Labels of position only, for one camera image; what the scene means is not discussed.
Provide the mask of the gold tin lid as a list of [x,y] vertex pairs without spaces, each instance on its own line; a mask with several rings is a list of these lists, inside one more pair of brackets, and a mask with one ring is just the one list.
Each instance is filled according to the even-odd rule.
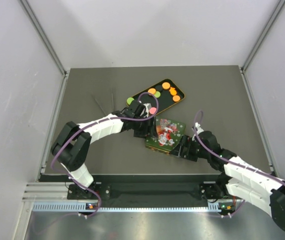
[[156,117],[158,138],[147,136],[144,143],[158,143],[160,146],[169,145],[173,148],[178,145],[185,134],[186,124],[168,118]]

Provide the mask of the green christmas cookie tin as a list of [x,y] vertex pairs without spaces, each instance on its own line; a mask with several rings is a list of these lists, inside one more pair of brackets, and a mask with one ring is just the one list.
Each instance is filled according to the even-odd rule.
[[156,142],[146,142],[145,147],[155,152],[160,152],[163,154],[169,154],[174,148],[172,146],[166,145],[159,145]]

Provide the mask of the black metal tweezers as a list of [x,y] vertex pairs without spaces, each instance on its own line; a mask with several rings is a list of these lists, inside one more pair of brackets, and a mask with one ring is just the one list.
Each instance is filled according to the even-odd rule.
[[113,86],[98,91],[91,91],[90,96],[102,112],[103,116],[117,110],[116,90]]

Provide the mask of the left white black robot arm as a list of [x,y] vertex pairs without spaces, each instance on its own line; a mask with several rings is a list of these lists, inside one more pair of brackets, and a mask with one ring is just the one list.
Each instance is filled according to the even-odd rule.
[[63,166],[84,198],[91,198],[96,186],[85,164],[90,144],[128,130],[133,130],[137,138],[145,138],[153,131],[156,112],[150,103],[133,100],[128,107],[103,118],[79,124],[67,122],[51,146],[53,161]]

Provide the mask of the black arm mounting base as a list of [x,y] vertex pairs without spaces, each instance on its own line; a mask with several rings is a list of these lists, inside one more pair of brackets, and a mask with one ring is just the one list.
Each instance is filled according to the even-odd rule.
[[141,196],[177,196],[192,197],[196,200],[238,199],[227,194],[215,182],[94,182],[89,187],[82,188],[77,184],[68,187],[69,200],[89,200],[98,194],[104,201],[118,199],[124,195]]

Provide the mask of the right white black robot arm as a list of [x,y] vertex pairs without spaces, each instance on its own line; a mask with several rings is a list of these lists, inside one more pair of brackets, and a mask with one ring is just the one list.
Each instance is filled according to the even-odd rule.
[[285,232],[285,180],[265,173],[222,148],[210,131],[184,135],[170,155],[189,161],[205,159],[221,172],[215,186],[222,197],[235,196],[267,213]]

